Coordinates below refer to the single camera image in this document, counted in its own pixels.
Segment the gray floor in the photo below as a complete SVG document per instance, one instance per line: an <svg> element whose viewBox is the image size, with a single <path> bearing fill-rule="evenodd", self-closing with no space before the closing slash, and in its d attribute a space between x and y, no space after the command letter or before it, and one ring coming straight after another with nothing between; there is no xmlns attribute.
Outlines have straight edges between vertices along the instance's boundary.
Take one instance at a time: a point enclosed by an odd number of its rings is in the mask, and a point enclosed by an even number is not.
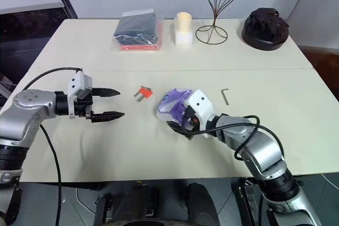
<svg viewBox="0 0 339 226"><path fill-rule="evenodd" d="M339 173L326 174L339 185ZM316 209L323 225L338 225L339 191L326 182L321 175L298 177L304 183L304 190ZM186 206L183 201L185 187L189 183L203 184L209 191L219 213L221 225L242 225L235 197L231 192L229 178L186 179L186 180L152 180L143 183L156 186L159 190L159 217L187 219ZM79 199L92 211L98 195L107 192L113 195L125 193L139 182L113 182L101 191L79 189ZM57 187L37 183L22 183L23 197L19 216L13 226L54 225L57 210ZM77 201L75 189L63 187L63 206L60 226L92 226L94 216L86 211Z"/></svg>

